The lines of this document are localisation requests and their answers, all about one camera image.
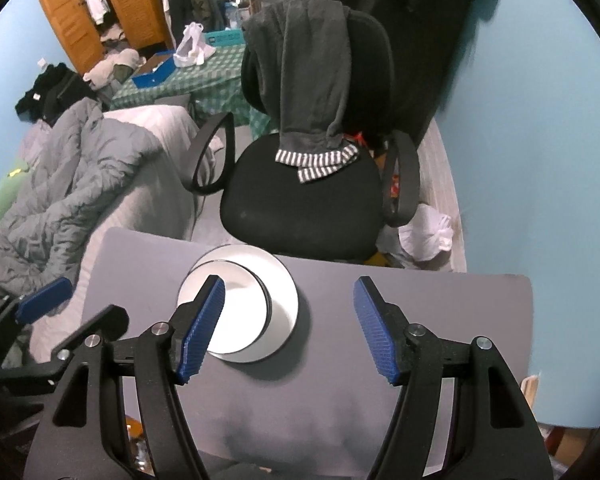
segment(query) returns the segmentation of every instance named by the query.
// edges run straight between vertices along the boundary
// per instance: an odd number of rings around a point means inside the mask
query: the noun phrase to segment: metal screw
[[[493,346],[491,339],[488,337],[479,337],[475,340],[475,343],[478,345],[478,348],[482,348],[483,350],[488,350]]]
[[[165,323],[161,321],[160,323],[156,323],[151,327],[151,333],[154,335],[162,335],[167,332],[169,329],[169,323]]]
[[[416,337],[420,337],[427,333],[427,329],[424,328],[420,323],[411,323],[407,327],[407,330],[409,331],[409,333],[411,335],[416,336]]]
[[[84,344],[89,348],[98,346],[100,344],[100,336],[98,334],[91,334],[90,336],[87,336],[87,339],[84,340]]]

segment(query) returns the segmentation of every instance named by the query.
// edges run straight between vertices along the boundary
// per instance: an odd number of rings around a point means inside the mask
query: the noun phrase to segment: chair backrest
[[[351,46],[349,101],[342,126],[347,133],[383,128],[392,102],[394,57],[384,27],[372,16],[351,10],[347,19]],[[249,48],[242,58],[242,92],[247,102],[267,113],[260,99],[258,75]]]

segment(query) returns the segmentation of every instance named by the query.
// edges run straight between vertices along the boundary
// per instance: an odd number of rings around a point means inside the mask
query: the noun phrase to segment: black and white striped fabric
[[[339,150],[325,153],[299,153],[278,150],[276,162],[295,166],[301,184],[324,178],[351,164],[358,158],[360,150],[355,144],[347,144]]]

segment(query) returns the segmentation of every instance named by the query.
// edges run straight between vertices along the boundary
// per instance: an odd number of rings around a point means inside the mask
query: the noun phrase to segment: white plastic bag
[[[206,44],[203,26],[199,23],[189,23],[184,28],[184,37],[173,54],[173,63],[180,68],[192,65],[202,65],[205,59],[213,56],[216,48]]]
[[[451,217],[427,204],[419,204],[411,221],[398,227],[400,245],[417,262],[428,262],[440,251],[450,251],[453,236]]]

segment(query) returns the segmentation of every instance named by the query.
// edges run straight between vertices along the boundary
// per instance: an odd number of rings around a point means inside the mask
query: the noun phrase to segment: checkered tablecloth
[[[242,95],[240,66],[244,45],[221,46],[201,66],[176,68],[161,84],[136,88],[131,79],[113,96],[111,109],[153,104],[156,99],[191,94],[196,122],[220,112],[233,112],[236,126],[248,124],[253,139],[271,131],[269,117],[260,113]]]

